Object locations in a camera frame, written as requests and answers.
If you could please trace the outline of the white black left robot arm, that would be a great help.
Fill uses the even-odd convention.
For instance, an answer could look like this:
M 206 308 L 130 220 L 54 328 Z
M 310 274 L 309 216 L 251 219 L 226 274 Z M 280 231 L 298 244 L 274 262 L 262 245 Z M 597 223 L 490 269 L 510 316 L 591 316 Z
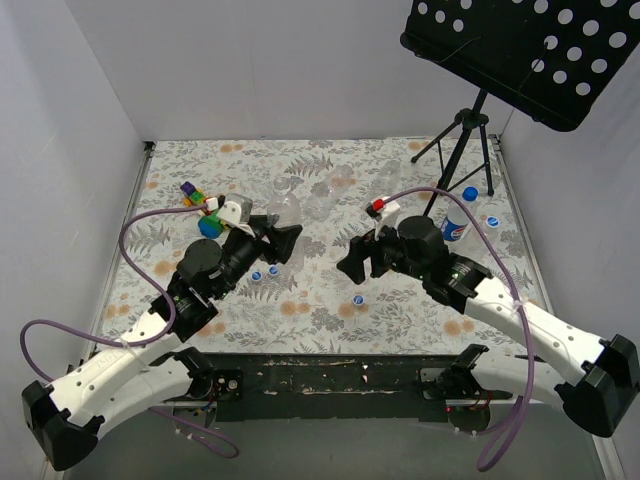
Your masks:
M 66 375 L 34 381 L 21 393 L 25 422 L 51 466 L 84 460 L 115 426 L 166 400 L 215 399 L 221 375 L 186 341 L 218 313 L 215 303 L 262 259 L 286 263 L 302 228 L 252 215 L 224 243 L 191 243 L 165 294 L 111 348 Z

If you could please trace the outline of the clear bottle blue label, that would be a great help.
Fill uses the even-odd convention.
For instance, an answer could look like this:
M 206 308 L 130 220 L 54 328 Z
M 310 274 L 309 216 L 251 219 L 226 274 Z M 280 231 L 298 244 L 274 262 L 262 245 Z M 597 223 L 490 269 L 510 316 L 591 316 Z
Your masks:
M 445 218 L 441 224 L 441 232 L 445 242 L 453 243 L 460 240 L 471 221 L 465 210 L 457 203 L 457 200 L 474 216 L 478 206 L 479 192 L 476 187 L 467 186 L 462 195 L 451 200 Z

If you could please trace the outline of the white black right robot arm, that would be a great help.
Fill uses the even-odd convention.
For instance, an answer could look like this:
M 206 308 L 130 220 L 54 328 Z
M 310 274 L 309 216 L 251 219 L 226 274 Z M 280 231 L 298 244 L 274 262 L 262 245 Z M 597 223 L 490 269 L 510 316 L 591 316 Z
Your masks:
M 590 434 L 609 438 L 639 394 L 635 344 L 622 335 L 605 340 L 558 319 L 531 302 L 517 304 L 489 269 L 449 251 L 433 221 L 423 216 L 398 227 L 351 239 L 338 269 L 354 283 L 389 271 L 421 282 L 445 307 L 481 321 L 519 344 L 532 338 L 535 366 L 525 357 L 495 354 L 472 344 L 425 383 L 432 398 L 463 399 L 483 391 L 524 395 L 558 407 Z

